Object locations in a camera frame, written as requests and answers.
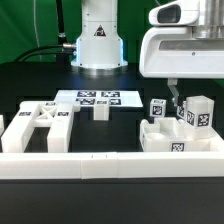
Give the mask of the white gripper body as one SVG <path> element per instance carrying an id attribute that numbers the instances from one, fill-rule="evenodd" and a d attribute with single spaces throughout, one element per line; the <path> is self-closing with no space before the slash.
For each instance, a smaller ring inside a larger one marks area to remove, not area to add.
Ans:
<path id="1" fill-rule="evenodd" d="M 156 27 L 145 34 L 140 73 L 146 78 L 224 78 L 224 40 L 195 39 L 190 27 Z"/>

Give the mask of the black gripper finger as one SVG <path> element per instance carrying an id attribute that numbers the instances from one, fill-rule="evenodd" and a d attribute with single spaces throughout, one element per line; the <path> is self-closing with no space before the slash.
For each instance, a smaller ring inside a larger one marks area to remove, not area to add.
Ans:
<path id="1" fill-rule="evenodd" d="M 178 106 L 178 97 L 179 97 L 179 92 L 177 89 L 177 84 L 178 84 L 178 79 L 177 78 L 169 78 L 167 81 L 167 86 L 169 88 L 169 90 L 171 91 L 172 95 L 173 95 L 173 104 L 175 107 Z"/>

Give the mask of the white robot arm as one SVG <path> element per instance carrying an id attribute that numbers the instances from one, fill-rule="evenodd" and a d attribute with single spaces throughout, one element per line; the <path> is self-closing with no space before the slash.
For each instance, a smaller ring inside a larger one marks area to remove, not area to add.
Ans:
<path id="1" fill-rule="evenodd" d="M 117 34 L 118 0 L 82 0 L 82 33 L 71 65 L 86 74 L 124 68 Z M 224 79 L 224 0 L 173 0 L 152 9 L 152 27 L 143 37 L 139 71 L 166 78 L 177 95 L 179 78 Z"/>

